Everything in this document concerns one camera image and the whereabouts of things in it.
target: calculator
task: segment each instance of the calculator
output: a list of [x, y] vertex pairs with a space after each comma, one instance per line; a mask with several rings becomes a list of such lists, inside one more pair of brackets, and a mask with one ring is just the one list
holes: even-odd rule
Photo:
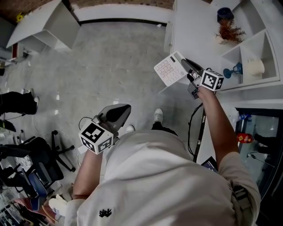
[[185, 57], [178, 51], [175, 51], [154, 67], [155, 72], [166, 86], [174, 84], [187, 75], [186, 70], [181, 64], [182, 59], [185, 59]]

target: white t-shirt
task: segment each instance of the white t-shirt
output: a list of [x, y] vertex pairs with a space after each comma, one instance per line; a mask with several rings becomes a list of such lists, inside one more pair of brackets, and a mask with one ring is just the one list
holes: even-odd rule
[[113, 148], [104, 181], [68, 203], [65, 226], [234, 226], [231, 181], [248, 190], [255, 222], [260, 194], [237, 152], [215, 173], [192, 162], [171, 133], [132, 132]]

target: white sneaker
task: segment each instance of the white sneaker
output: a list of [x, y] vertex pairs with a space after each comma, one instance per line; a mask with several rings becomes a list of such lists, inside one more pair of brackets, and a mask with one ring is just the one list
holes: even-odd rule
[[163, 123], [164, 113], [161, 108], [157, 108], [154, 113], [154, 123], [160, 122]]
[[34, 101], [36, 102], [36, 109], [37, 109], [39, 105], [39, 97], [34, 98]]
[[34, 89], [29, 89], [27, 93], [31, 93], [31, 95], [34, 97]]
[[135, 131], [135, 128], [133, 125], [128, 125], [127, 128], [126, 128], [126, 133], [129, 133], [129, 132], [133, 132]]

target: black and white marker cube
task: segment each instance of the black and white marker cube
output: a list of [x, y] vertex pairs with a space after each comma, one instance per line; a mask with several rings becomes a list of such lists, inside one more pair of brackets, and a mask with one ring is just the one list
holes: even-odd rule
[[113, 134], [91, 120], [79, 132], [81, 143], [96, 154], [113, 144]]
[[221, 88], [223, 80], [224, 76], [215, 71], [203, 71], [200, 85], [209, 90], [216, 91]]

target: white cup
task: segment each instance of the white cup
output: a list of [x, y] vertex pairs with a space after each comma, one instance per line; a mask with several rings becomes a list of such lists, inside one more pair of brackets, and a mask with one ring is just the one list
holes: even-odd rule
[[264, 64], [261, 60], [248, 60], [245, 74], [257, 76], [264, 73]]

